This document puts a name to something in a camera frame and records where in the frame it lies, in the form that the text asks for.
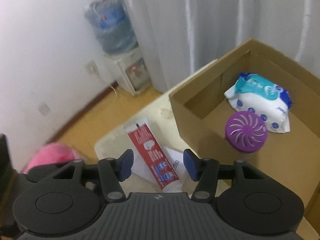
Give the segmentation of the small white carton box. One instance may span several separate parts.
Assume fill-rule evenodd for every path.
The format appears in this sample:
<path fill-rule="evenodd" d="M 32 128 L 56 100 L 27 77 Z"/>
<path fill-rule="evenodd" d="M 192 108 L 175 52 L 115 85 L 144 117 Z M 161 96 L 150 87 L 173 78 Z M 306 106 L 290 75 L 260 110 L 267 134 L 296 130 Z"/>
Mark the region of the small white carton box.
<path fill-rule="evenodd" d="M 158 145 L 139 153 L 136 148 L 132 172 L 158 186 L 165 193 L 182 191 L 187 172 L 180 152 Z"/>

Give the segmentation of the red toothpaste tube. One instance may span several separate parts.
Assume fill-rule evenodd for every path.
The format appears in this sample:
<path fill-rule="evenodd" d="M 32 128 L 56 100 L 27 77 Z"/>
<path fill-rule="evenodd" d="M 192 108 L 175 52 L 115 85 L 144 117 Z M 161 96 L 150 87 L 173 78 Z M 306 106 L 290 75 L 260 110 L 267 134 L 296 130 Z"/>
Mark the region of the red toothpaste tube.
<path fill-rule="evenodd" d="M 147 118 L 125 127 L 132 142 L 134 161 L 132 172 L 151 183 L 157 184 L 165 193 L 178 193 L 187 176 L 183 154 L 162 147 Z"/>

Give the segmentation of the purple round air freshener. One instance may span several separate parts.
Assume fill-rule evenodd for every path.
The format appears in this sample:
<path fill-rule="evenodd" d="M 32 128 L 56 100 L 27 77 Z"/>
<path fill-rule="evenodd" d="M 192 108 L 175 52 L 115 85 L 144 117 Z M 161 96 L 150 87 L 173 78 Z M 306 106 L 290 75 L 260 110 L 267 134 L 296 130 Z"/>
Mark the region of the purple round air freshener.
<path fill-rule="evenodd" d="M 238 151 L 254 153 L 267 139 L 267 128 L 261 117 L 248 111 L 236 112 L 226 122 L 225 137 Z"/>

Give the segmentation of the blue white wet wipes pack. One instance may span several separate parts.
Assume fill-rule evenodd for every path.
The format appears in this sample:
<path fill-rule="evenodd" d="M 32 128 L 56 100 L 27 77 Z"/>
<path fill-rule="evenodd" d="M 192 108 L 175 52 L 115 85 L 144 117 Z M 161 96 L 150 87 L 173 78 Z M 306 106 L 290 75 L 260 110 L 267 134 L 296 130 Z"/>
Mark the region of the blue white wet wipes pack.
<path fill-rule="evenodd" d="M 258 115 L 273 133 L 290 131 L 289 110 L 292 101 L 289 92 L 276 83 L 255 73 L 240 73 L 235 84 L 224 96 L 236 111 Z"/>

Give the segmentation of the pink cloth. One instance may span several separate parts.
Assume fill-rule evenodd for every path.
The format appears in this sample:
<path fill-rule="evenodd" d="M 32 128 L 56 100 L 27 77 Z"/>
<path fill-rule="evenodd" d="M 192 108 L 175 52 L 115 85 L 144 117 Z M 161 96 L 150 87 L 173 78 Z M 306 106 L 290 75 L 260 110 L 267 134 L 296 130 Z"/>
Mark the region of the pink cloth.
<path fill-rule="evenodd" d="M 60 142 L 53 142 L 44 145 L 40 150 L 38 150 L 28 160 L 25 167 L 21 170 L 21 173 L 27 174 L 32 168 L 41 165 L 63 163 L 82 158 L 83 157 L 77 152 L 76 149 Z"/>

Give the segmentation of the brown cardboard box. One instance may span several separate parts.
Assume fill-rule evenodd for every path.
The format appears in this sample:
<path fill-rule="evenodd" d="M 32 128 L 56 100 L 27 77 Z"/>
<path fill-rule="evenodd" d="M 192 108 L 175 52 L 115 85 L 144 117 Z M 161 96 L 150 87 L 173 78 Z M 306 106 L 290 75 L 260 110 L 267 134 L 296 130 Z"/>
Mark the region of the brown cardboard box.
<path fill-rule="evenodd" d="M 287 111 L 290 131 L 281 133 L 280 123 L 254 106 L 236 99 L 232 106 L 225 92 L 241 74 L 257 74 L 270 81 L 269 92 L 288 92 L 292 107 Z M 298 194 L 307 221 L 319 229 L 319 78 L 274 48 L 250 39 L 210 63 L 203 71 L 170 94 L 180 137 L 201 157 L 231 164 L 245 159 L 226 139 L 228 119 L 232 133 L 245 146 L 253 146 L 260 134 L 244 137 L 245 125 L 260 133 L 264 120 L 271 130 L 266 142 L 248 161 Z"/>

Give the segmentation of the white water dispenser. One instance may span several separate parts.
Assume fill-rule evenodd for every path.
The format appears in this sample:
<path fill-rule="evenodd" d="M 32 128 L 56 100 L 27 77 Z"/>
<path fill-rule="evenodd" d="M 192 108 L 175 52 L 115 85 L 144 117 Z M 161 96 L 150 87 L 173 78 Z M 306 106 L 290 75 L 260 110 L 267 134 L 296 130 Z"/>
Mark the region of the white water dispenser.
<path fill-rule="evenodd" d="M 104 59 L 117 84 L 132 96 L 141 94 L 151 86 L 150 76 L 139 47 L 117 55 L 105 53 Z"/>

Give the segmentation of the white curtain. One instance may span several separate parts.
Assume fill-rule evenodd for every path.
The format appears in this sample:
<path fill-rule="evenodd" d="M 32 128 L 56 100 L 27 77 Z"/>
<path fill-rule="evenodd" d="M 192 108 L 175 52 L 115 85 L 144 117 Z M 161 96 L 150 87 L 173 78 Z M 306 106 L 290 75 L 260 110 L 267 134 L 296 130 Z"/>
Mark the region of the white curtain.
<path fill-rule="evenodd" d="M 123 0 L 165 92 L 250 38 L 319 75 L 319 0 Z"/>

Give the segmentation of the blue water jug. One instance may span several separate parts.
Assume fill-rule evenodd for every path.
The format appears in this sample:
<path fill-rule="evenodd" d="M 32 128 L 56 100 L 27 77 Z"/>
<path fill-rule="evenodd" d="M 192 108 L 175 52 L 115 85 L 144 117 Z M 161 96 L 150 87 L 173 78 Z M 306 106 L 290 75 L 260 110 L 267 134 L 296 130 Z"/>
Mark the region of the blue water jug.
<path fill-rule="evenodd" d="M 117 55 L 136 48 L 137 38 L 122 0 L 92 2 L 84 16 L 105 53 Z"/>

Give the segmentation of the white wall socket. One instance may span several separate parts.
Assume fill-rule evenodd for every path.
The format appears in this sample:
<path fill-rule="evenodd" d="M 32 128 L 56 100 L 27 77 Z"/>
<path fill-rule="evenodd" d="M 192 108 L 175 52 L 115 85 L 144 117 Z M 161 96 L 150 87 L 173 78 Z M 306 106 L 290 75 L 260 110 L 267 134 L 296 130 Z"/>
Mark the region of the white wall socket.
<path fill-rule="evenodd" d="M 97 67 L 97 65 L 96 65 L 96 63 L 95 63 L 94 60 L 89 61 L 89 62 L 85 65 L 85 70 L 86 70 L 86 72 L 87 72 L 89 75 L 94 75 L 94 76 L 96 76 L 97 78 L 100 77 L 98 67 Z"/>

